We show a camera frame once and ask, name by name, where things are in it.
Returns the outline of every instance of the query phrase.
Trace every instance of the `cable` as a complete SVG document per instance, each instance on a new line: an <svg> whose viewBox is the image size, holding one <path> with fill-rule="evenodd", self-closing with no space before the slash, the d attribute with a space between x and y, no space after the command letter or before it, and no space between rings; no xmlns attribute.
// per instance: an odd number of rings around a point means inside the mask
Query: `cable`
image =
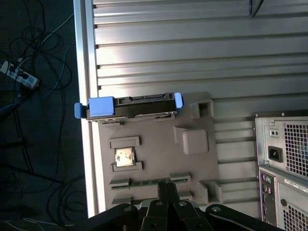
<svg viewBox="0 0 308 231"><path fill-rule="evenodd" d="M41 44L43 44L44 42L46 42L47 39L49 39L54 33L56 33L58 30L60 30L66 23L68 23L68 21L70 19L72 19L74 16L74 14L72 14L71 16L69 16L61 25L59 25L53 32L51 32L51 34L49 34L43 41Z"/></svg>
<svg viewBox="0 0 308 231"><path fill-rule="evenodd" d="M31 222L31 223L34 223L34 224L38 224L37 222L32 221L32 220L28 220L28 219L23 219L23 220L28 221L28 222ZM43 227L42 227L40 224L38 224L38 225L39 225L39 227L40 227L40 229L41 229L42 231L45 231L45 230L43 229Z"/></svg>
<svg viewBox="0 0 308 231"><path fill-rule="evenodd" d="M20 230L20 231L29 231L29 230L23 230L23 229L21 229L21 228L19 228L19 227L16 227L16 226L12 225L12 224L11 224L10 222L8 222L8 221L3 221L3 222L6 223L6 224L8 224L8 225L11 226L11 227L17 229L17 230Z"/></svg>
<svg viewBox="0 0 308 231"><path fill-rule="evenodd" d="M47 225L55 225L55 226L58 226L56 223L51 223L51 222L46 222L46 221L41 221L41 220L35 220L35 219L32 219L32 218L23 218L23 220L27 220L27 221L35 221L37 223L42 223L42 224L47 224Z"/></svg>
<svg viewBox="0 0 308 231"><path fill-rule="evenodd" d="M256 9L254 12L252 12L252 5L253 5L253 0L249 0L249 17L253 18L255 17L255 15L258 13L258 11L260 10L262 4L263 4L264 0L260 0L259 4L257 5Z"/></svg>
<svg viewBox="0 0 308 231"><path fill-rule="evenodd" d="M65 217L67 217L66 215L66 211L72 211L70 210L70 208L68 208L67 204L65 203L64 199L71 196L73 193L71 194L67 194L69 192L69 190L71 189L71 187L76 183L78 182L79 180L82 180L84 179L84 175L82 176L79 176L79 177L76 177L76 178L73 178L71 180L69 180L67 183L65 183L64 185L56 188L56 190L54 190L50 197L48 198L48 201L47 201L47 205L46 205L46 211L47 211L47 214L48 216L50 217L50 219L58 224L59 226L61 227L66 227L61 215L63 214ZM51 209L50 209L50 205L51 205L51 199L56 195L56 193L59 192L59 195L58 195L58 206L57 206L57 219L52 215L51 213Z"/></svg>
<svg viewBox="0 0 308 231"><path fill-rule="evenodd" d="M74 14L72 14L71 16L69 16L60 26L58 26L53 32L51 32L38 46L37 49L34 49L32 54L28 57L26 57L23 61L20 62L20 64L17 66L16 69L20 68L22 64L24 64L31 56L35 55L38 50L40 49L40 47L52 36L54 35L59 29L61 29L66 23L68 23L70 21L70 19L72 19L74 16Z"/></svg>
<svg viewBox="0 0 308 231"><path fill-rule="evenodd" d="M62 67L61 74L60 74L60 76L59 76L59 78L58 78L58 81L57 81L57 83L54 85L53 89L52 89L49 93L47 93L45 96L50 96L50 95L54 92L54 90L56 89L56 87L58 86L58 84L60 83L60 80L61 80L61 78L62 78L62 76L63 76L63 73L64 73L64 70L65 70L65 62L66 62L67 54L68 54L69 50L71 49L71 47L72 47L74 44L75 44L75 43L73 42L73 43L66 49L66 52L65 52L65 55L64 55L64 58L63 58L63 67Z"/></svg>

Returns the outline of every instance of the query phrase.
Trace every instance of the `black cable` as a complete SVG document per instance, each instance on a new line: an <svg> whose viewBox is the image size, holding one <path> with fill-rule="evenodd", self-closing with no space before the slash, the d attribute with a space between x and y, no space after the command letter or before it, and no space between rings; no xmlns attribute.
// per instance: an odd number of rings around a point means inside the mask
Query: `black cable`
<svg viewBox="0 0 308 231"><path fill-rule="evenodd" d="M49 196L48 200L47 200L47 204L46 204L46 211L47 211L47 214L48 216L50 217L50 219L56 223L57 225L61 226L61 227L64 227L64 228L67 228L65 226L65 223L64 221L62 220L61 218L61 207L63 207L63 198L65 196L65 194L70 190L70 188L76 183L78 182L79 180L82 180L84 179L84 175L82 176L79 176L79 177L76 177L76 178L73 178L71 180L69 180L67 183L65 183L64 185L56 188L52 193L51 195ZM56 195L56 193L59 192L59 195L58 195L58 206L57 206L57 217L58 219L56 219L52 212L51 212L51 199Z"/></svg>
<svg viewBox="0 0 308 231"><path fill-rule="evenodd" d="M249 17L253 18L255 17L255 15L258 13L258 11L260 10L262 4L263 4L264 0L260 0L259 4L257 5L255 11L252 11L252 6L253 6L253 0L249 0Z"/></svg>

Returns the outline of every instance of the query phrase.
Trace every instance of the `power socket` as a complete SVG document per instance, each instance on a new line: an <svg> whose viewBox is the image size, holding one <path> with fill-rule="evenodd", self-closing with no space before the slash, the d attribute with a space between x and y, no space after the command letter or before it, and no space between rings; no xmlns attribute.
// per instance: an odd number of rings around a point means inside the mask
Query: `power socket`
<svg viewBox="0 0 308 231"><path fill-rule="evenodd" d="M5 74L7 69L8 69L8 65L9 65L9 63L7 61L5 61L4 64L2 65L2 67L0 68L0 71ZM34 76L30 75L28 72L26 72L22 69L16 69L15 72L13 72L13 71L11 71L11 69L13 67L14 67L14 65L10 64L9 70L6 74L7 76L9 76L9 77L11 77L12 79L15 80L18 75L26 74L26 75L28 75L28 78L22 78L21 76L18 76L16 81L22 83L23 85L25 85L26 87L31 88L31 89L34 89L39 85L38 84L39 80L37 78L35 78Z"/></svg>

